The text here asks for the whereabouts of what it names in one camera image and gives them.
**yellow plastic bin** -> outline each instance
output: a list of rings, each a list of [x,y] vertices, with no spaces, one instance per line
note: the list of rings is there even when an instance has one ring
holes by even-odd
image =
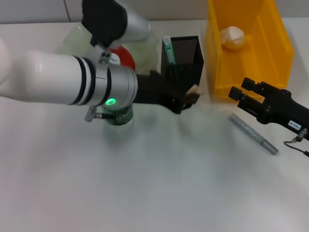
[[[285,88],[294,50],[274,0],[208,0],[206,32],[210,92],[228,99],[232,86],[245,77]],[[236,51],[221,46],[219,31],[236,26],[245,32],[245,44]],[[253,92],[250,96],[258,98]]]

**wall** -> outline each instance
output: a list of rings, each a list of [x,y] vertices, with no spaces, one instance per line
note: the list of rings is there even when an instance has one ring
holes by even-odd
[[[207,0],[123,0],[150,20],[203,19]],[[309,17],[309,1],[276,0],[282,17]],[[76,22],[82,0],[1,0],[0,23]]]

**red object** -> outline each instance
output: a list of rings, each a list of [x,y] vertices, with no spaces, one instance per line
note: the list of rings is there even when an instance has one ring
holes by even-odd
[[[131,54],[124,47],[120,46],[118,49],[111,49],[120,58],[121,65],[128,66],[135,70],[135,62]]]

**mesh pen holder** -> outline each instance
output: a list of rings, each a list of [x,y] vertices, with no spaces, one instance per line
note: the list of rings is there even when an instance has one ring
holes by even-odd
[[[171,38],[176,64],[168,64],[162,43],[161,74],[186,93],[193,85],[199,85],[204,59],[198,36]]]

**white table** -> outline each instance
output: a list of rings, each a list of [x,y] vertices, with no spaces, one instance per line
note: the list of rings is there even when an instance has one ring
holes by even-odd
[[[284,22],[295,47],[288,89],[309,107],[309,18]],[[152,27],[159,37],[199,35],[204,46],[206,23]],[[52,52],[75,25],[0,25],[0,37],[12,53]],[[1,98],[0,231],[308,231],[309,159],[282,143],[295,134],[235,104],[209,104],[205,76],[206,94],[180,116],[135,105],[133,133],[121,141],[107,138],[101,120],[86,123],[87,107]],[[281,153],[218,119],[225,108]]]

